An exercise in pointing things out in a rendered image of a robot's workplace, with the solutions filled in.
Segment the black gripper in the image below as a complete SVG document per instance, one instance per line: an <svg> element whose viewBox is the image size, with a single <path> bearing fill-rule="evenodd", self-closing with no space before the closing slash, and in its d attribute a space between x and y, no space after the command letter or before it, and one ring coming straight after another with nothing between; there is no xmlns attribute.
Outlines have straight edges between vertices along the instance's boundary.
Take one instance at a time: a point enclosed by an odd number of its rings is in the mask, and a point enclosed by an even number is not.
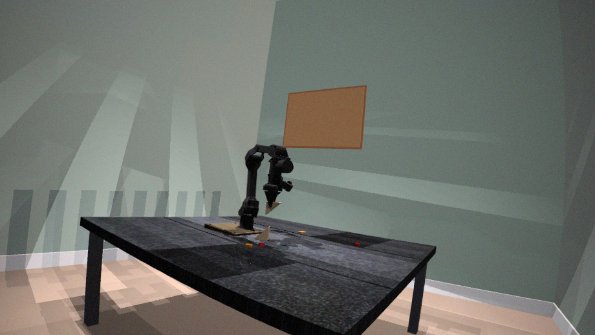
<svg viewBox="0 0 595 335"><path fill-rule="evenodd" d="M276 197L281 193L278 191L283 190L283 188L279 188L280 186L277 184L279 178L282 178L281 173L269 172L268 183L263 186L269 208L272 207L273 202L276 201Z"/></svg>

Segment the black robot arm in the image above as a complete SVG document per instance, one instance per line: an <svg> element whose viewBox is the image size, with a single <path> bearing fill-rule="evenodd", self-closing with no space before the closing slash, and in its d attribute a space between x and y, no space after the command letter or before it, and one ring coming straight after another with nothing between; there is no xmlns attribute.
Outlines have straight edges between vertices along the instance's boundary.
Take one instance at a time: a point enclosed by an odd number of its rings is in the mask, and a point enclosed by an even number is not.
<svg viewBox="0 0 595 335"><path fill-rule="evenodd" d="M261 155L255 154L256 152L260 152ZM247 193L246 198L243 201L243 205L238 211L238 215L241 216L238 227L244 228L246 230L254 229L254 217L257 217L257 214L259 212L259 201L257 201L255 198L255 191L257 170L261 165L262 160L264 159L264 153L268 153L268 155L272 157L268 161L270 162L269 172L290 173L294 168L293 163L290 161L290 158L288 156L286 147L278 146L275 144L272 144L270 146L256 144L255 147L248 150L248 153L245 156L246 168L248 170ZM289 192L293 187L291 181L286 182L283 180L283 178L279 178L277 184L279 184L279 188L283 188L287 192Z"/></svg>

